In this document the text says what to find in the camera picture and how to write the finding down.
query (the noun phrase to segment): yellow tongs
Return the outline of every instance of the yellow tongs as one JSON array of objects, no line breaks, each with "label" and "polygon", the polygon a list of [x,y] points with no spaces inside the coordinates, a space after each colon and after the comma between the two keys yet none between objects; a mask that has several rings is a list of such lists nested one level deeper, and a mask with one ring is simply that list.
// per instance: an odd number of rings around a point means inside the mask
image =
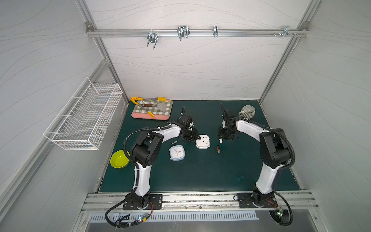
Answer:
[{"label": "yellow tongs", "polygon": [[136,101],[139,101],[139,100],[166,101],[166,98],[159,97],[159,98],[157,98],[157,99],[153,99],[153,98],[138,98],[138,97],[132,97],[132,98],[130,98],[130,100],[131,100],[135,105],[138,105],[142,110],[144,110],[145,112],[147,112],[150,116],[155,117],[151,112],[149,112],[149,111],[148,111],[147,109],[145,109],[143,106],[141,106],[140,104],[138,104]]}]

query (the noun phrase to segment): clock face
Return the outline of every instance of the clock face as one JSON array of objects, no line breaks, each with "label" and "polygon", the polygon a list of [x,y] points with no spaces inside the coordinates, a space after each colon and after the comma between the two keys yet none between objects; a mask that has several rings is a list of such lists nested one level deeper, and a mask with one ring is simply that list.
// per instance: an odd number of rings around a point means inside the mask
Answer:
[{"label": "clock face", "polygon": [[173,147],[170,150],[170,155],[173,159],[181,158],[184,156],[184,148],[183,147]]}]

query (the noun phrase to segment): metal hook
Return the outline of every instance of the metal hook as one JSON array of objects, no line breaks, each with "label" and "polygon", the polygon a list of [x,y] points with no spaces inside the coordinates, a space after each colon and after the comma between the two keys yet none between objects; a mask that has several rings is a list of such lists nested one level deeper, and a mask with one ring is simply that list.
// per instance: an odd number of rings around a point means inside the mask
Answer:
[{"label": "metal hook", "polygon": [[177,28],[177,33],[179,36],[180,41],[182,41],[182,36],[184,36],[186,39],[188,39],[189,35],[189,27],[188,26],[180,26]]},{"label": "metal hook", "polygon": [[294,36],[293,34],[291,34],[291,33],[289,32],[289,26],[285,26],[285,28],[283,29],[283,32],[280,33],[280,35],[281,35],[282,37],[285,37],[286,35]]},{"label": "metal hook", "polygon": [[154,43],[153,44],[153,49],[155,49],[155,46],[156,46],[156,43],[157,43],[157,40],[158,40],[158,36],[156,33],[153,33],[153,32],[150,32],[148,33],[147,35],[147,39],[148,39],[148,42],[147,42],[147,47],[148,45],[151,43]]},{"label": "metal hook", "polygon": [[214,32],[214,37],[218,37],[219,36],[219,28],[218,28],[218,26],[215,26],[214,27],[213,32]]}]

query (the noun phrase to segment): dark green table mat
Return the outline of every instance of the dark green table mat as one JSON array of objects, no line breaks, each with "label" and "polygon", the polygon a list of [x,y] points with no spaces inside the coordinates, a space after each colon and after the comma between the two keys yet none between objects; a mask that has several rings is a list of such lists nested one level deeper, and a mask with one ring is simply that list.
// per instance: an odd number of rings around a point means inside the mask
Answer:
[{"label": "dark green table mat", "polygon": [[[198,149],[196,144],[183,142],[181,137],[170,139],[162,144],[160,154],[152,166],[151,192],[196,192],[196,191],[248,191],[253,190],[262,169],[259,142],[244,133],[238,138],[219,143],[218,127],[223,119],[219,103],[234,114],[245,105],[252,105],[255,110],[254,121],[268,125],[257,101],[174,101],[169,121],[176,120],[185,106],[185,113],[193,117],[195,127],[200,134],[210,137],[208,149]],[[165,126],[166,121],[132,118],[134,104],[130,103],[114,151],[122,150],[125,137],[132,131],[143,128]],[[132,136],[127,145],[130,150],[136,136]],[[181,161],[170,160],[170,143],[183,145],[185,158]],[[129,163],[122,169],[115,169],[108,164],[101,185],[101,192],[128,192],[134,183],[134,165]],[[290,170],[284,170],[279,176],[277,190],[299,190],[299,186]]]}]

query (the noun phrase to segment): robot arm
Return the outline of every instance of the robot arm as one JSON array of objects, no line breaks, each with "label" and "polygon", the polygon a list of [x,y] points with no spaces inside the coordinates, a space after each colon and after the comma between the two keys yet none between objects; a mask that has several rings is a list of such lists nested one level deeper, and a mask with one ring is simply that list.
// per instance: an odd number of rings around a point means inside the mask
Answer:
[{"label": "robot arm", "polygon": [[135,189],[135,192],[127,200],[130,205],[139,209],[147,206],[150,195],[151,168],[158,157],[163,142],[178,136],[182,136],[188,142],[200,139],[197,130],[193,128],[192,120],[189,115],[184,114],[183,108],[181,117],[171,122],[165,129],[143,131],[138,135],[130,153],[131,158],[135,160],[139,167],[139,169],[134,169],[135,181],[132,189]]},{"label": "robot arm", "polygon": [[280,128],[272,130],[241,117],[234,117],[230,110],[224,110],[223,105],[221,108],[224,121],[223,126],[219,128],[220,139],[234,139],[239,131],[260,142],[263,167],[251,200],[255,206],[263,207],[270,199],[274,198],[272,187],[275,186],[279,169],[286,166],[291,159],[287,143],[275,132],[282,136],[285,136],[285,133]]}]

